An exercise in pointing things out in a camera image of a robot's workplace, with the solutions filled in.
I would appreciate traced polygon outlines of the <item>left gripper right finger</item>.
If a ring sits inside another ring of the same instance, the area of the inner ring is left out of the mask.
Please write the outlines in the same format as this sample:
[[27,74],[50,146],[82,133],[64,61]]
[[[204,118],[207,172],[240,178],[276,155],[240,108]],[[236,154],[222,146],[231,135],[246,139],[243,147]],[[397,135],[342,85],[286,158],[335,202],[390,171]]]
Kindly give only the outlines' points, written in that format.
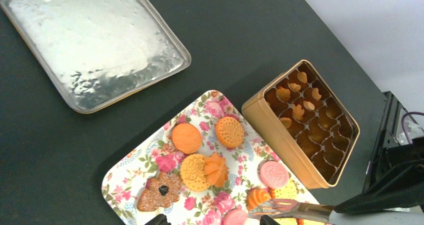
[[269,215],[262,215],[259,220],[260,225],[280,225],[275,219]]

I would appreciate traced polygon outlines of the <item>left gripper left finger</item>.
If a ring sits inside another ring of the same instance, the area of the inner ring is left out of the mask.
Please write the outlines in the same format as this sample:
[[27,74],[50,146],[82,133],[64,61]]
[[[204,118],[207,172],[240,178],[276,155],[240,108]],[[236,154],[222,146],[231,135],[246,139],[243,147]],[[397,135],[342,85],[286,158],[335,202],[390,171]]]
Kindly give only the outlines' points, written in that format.
[[166,215],[158,214],[157,216],[146,222],[145,225],[171,225],[171,223],[168,222]]

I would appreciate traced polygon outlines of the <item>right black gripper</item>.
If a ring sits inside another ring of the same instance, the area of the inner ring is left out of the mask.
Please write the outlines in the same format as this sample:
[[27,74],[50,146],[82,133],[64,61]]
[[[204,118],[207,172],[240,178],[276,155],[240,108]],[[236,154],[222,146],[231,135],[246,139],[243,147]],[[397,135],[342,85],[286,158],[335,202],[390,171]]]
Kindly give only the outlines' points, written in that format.
[[341,214],[360,214],[424,204],[424,160],[392,167],[368,190],[335,206]]

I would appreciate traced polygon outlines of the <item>white handled metal tongs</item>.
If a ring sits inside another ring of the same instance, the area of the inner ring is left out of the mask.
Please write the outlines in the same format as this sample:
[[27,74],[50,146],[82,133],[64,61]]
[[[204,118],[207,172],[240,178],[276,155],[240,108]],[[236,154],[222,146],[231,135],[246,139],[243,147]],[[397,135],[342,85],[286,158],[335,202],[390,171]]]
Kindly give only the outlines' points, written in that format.
[[298,202],[293,199],[270,199],[248,212],[251,219],[296,218],[333,225],[422,225],[423,213],[383,210],[371,213],[342,214],[331,205]]

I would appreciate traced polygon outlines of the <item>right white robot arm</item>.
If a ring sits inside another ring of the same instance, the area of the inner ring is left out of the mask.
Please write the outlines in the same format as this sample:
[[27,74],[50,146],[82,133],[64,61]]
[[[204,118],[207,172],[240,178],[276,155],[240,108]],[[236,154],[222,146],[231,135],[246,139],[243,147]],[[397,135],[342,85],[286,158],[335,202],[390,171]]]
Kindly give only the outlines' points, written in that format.
[[362,193],[336,206],[342,214],[359,214],[424,205],[424,137],[402,145],[401,125],[416,120],[395,95],[384,93],[386,105],[368,164]]

